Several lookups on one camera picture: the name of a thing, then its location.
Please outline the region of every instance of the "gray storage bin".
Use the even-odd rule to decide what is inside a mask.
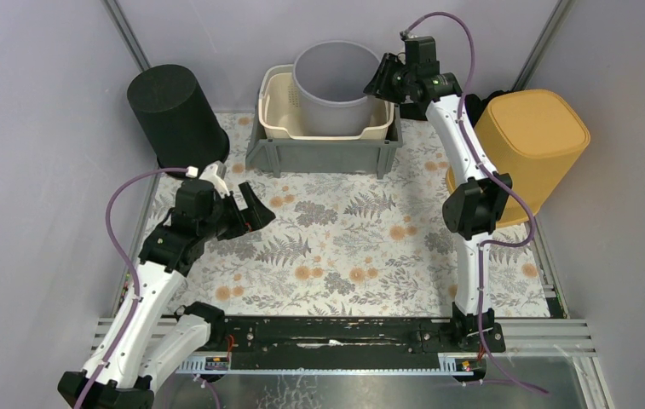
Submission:
[[[246,167],[271,172],[296,173],[367,173],[382,179],[392,170],[394,154],[402,147],[400,111],[394,110],[394,121],[384,141],[296,141],[267,139],[255,112]]]

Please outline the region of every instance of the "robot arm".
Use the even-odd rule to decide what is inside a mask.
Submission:
[[[405,62],[397,55],[386,54],[365,93],[377,98],[403,103],[408,98],[425,112],[428,121],[442,141],[455,175],[456,189],[443,204],[442,215],[447,228],[457,233],[454,237],[458,253],[458,293],[452,305],[452,322],[459,343],[467,343],[478,335],[476,318],[480,292],[478,287],[488,288],[488,257],[480,265],[478,251],[481,243],[490,239],[495,223],[503,215],[508,194],[493,183],[481,170],[480,165],[497,175],[495,166],[487,158],[475,136],[466,112],[462,116],[471,145],[481,158],[476,163],[475,155],[459,128],[458,109],[461,89],[451,73],[440,74],[440,62],[436,59],[435,40],[432,37],[403,37]],[[509,175],[498,179],[512,187]],[[478,272],[483,272],[480,283]],[[488,331],[494,324],[489,293],[483,295],[483,328]]]
[[[78,404],[90,374],[103,363],[81,407],[151,407],[154,393],[194,350],[222,341],[224,313],[195,302],[160,344],[147,351],[153,327],[193,263],[204,254],[204,244],[259,230],[275,218],[249,183],[239,185],[247,204],[240,210],[224,183],[224,172],[224,165],[217,162],[207,166],[199,179],[184,181],[176,193],[175,207],[144,240],[137,268],[141,286],[138,302],[134,306],[135,292],[130,288],[109,332],[82,371],[63,375],[58,390],[69,405]],[[131,322],[124,328],[124,320],[132,312]],[[117,347],[102,362],[119,333]]]

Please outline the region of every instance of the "table surface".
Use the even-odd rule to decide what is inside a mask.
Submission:
[[[259,232],[208,243],[167,314],[202,301],[227,314],[450,315],[457,257],[441,215],[448,163],[431,125],[402,121],[405,146],[381,181],[350,174],[276,179],[245,168],[252,117],[217,117],[231,142],[227,184],[236,190],[249,181],[277,219]],[[180,185],[160,178],[145,237],[174,204]],[[523,226],[495,232],[508,241],[525,235]],[[496,314],[550,316],[532,250],[493,247],[491,253]]]

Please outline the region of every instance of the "beige plastic basket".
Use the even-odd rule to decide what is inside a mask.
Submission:
[[[354,136],[305,136],[299,107],[299,89],[292,81],[293,65],[273,66],[262,80],[259,92],[259,122],[268,139],[302,141],[383,140],[394,119],[394,104],[376,101],[370,126]]]

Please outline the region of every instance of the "yellow container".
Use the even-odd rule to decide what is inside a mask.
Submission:
[[[590,134],[575,111],[557,94],[531,89],[494,98],[475,126],[475,133],[498,173],[510,173],[513,190],[537,214],[578,156]],[[447,189],[455,190],[452,169]],[[498,228],[527,220],[508,198]]]

